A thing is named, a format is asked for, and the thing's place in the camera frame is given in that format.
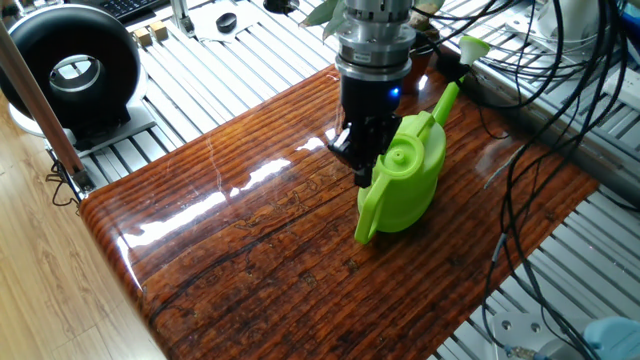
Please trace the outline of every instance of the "metal slat floor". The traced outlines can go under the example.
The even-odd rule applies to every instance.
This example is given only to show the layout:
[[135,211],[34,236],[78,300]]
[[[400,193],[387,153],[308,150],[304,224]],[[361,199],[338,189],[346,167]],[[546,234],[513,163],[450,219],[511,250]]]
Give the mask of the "metal slat floor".
[[[615,195],[601,187],[529,256],[542,293],[567,318],[623,316],[640,321],[640,216],[611,198]],[[526,278],[522,266],[516,274]],[[487,303],[490,323],[498,313],[540,313],[540,305],[513,277],[505,280]],[[480,308],[432,359],[495,359]]]
[[[300,29],[297,25],[321,0],[300,1],[302,13],[291,17],[265,12],[261,1],[233,1],[239,6],[239,16],[253,16],[257,24],[238,34],[232,43],[224,44],[187,39],[168,21],[170,10],[158,11],[153,21],[165,20],[169,38],[162,42],[154,39],[151,46],[139,48],[150,77],[143,102],[156,126],[82,158],[96,184],[101,187],[127,176],[332,64],[337,50],[335,39],[323,43],[321,28]],[[486,3],[450,0],[442,10],[445,15],[464,16]],[[194,12],[215,12],[212,4],[196,6]],[[472,27],[468,34],[494,45],[491,58],[515,64],[523,42],[503,30],[509,16],[524,10],[525,5],[520,4],[506,14],[486,19],[484,25]],[[441,25],[442,35],[446,36],[457,24]],[[544,55],[548,51],[534,46],[528,49],[535,54],[525,56],[524,63],[549,65],[550,58]],[[565,60],[575,62],[572,58]],[[478,64],[478,68],[480,74],[497,80],[506,92],[515,88],[512,77],[487,63]],[[535,77],[524,80],[523,87],[531,93],[541,84]],[[571,81],[554,82],[539,102],[543,104],[539,111],[553,111],[571,90]],[[593,91],[592,85],[584,95]],[[593,144],[600,146],[599,150],[606,150],[617,164],[622,164],[620,171],[625,176],[637,182],[640,114],[623,104],[614,109],[589,136]],[[602,188],[580,204],[530,260],[543,293],[564,315],[590,319],[620,315],[640,320],[640,218],[607,196],[615,197]],[[517,273],[522,275],[522,268]],[[513,278],[501,284],[488,303],[490,317],[507,311],[540,311]],[[480,309],[430,359],[495,359],[483,330]]]
[[[337,40],[323,43],[321,28],[298,27],[306,16],[302,11],[311,11],[318,1],[303,0],[301,12],[290,17],[276,17],[253,2],[223,1],[235,4],[238,16],[256,21],[233,42],[188,39],[164,19],[169,38],[153,38],[151,46],[139,46],[141,63],[149,74],[143,104],[156,126],[81,159],[98,187],[127,176],[333,64]],[[221,2],[192,12],[216,18]]]

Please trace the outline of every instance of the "wooden table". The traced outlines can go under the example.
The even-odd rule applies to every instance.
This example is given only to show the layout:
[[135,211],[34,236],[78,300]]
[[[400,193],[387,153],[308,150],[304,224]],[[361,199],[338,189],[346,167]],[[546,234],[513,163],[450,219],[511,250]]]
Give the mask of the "wooden table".
[[[522,139],[486,111],[493,133],[513,132],[492,140],[461,96],[431,207],[409,230],[362,246],[357,188],[325,147],[338,76],[321,71],[83,201],[82,218],[169,358],[426,359],[480,304],[504,177],[483,186]],[[428,76],[400,114],[435,105],[445,82]],[[525,248],[596,185],[564,168],[532,207]],[[507,273],[501,261],[496,286]]]

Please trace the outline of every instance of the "green leaf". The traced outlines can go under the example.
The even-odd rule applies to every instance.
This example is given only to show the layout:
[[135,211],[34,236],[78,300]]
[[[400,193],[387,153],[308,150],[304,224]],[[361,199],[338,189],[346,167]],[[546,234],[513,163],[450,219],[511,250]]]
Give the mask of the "green leaf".
[[325,41],[329,36],[335,34],[342,24],[347,21],[344,17],[344,11],[346,8],[347,5],[344,3],[344,0],[338,0],[338,5],[333,11],[333,17],[327,26],[324,27],[324,31],[322,32],[322,41]]
[[331,20],[337,4],[338,0],[326,0],[313,9],[309,16],[300,23],[300,27],[322,25]]

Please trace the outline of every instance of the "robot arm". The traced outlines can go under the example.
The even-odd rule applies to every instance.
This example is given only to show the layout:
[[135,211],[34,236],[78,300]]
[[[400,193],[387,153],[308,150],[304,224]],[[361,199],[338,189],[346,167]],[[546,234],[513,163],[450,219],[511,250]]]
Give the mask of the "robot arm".
[[371,184],[378,155],[384,154],[402,118],[402,79],[411,70],[409,50],[415,31],[406,22],[413,0],[345,0],[347,25],[337,34],[343,131],[329,149],[355,174],[360,187]]

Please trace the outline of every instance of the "watering can handle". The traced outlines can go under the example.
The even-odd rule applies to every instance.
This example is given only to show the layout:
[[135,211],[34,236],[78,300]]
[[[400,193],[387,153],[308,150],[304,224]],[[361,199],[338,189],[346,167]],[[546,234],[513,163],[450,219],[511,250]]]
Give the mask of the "watering can handle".
[[368,243],[376,233],[384,201],[384,191],[390,181],[390,177],[380,174],[364,200],[355,234],[355,239],[362,244]]

